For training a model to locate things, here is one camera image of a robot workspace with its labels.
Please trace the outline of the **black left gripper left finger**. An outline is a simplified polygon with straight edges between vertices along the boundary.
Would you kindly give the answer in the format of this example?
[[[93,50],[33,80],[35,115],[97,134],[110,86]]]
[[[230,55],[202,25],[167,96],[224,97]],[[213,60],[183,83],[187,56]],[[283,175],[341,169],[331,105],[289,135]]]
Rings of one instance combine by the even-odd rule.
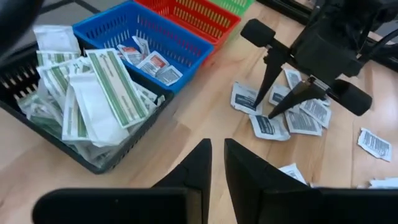
[[[208,223],[211,192],[212,145],[202,139],[154,188],[183,189],[183,195],[168,199],[155,215],[157,223]]]

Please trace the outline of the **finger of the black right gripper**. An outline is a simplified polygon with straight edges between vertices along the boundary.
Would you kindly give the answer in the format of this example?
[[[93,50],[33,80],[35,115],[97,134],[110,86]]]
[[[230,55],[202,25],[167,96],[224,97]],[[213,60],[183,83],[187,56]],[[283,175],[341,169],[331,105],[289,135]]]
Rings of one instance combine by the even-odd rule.
[[[264,99],[276,78],[279,76],[282,70],[282,65],[286,63],[290,57],[289,48],[273,47],[269,49],[267,53],[268,54],[264,57],[264,63],[267,65],[267,67],[261,87],[254,102],[255,108],[257,108],[257,106]]]
[[[268,118],[272,119],[304,101],[323,98],[329,89],[330,87],[327,84],[315,77],[310,77],[305,81],[301,81],[269,113]]]

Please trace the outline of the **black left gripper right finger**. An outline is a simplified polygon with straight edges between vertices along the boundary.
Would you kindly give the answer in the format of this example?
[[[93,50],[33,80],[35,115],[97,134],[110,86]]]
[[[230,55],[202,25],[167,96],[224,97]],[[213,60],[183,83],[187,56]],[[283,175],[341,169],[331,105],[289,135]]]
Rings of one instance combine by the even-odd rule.
[[[224,140],[224,166],[238,223],[310,223],[309,187],[234,139]]]

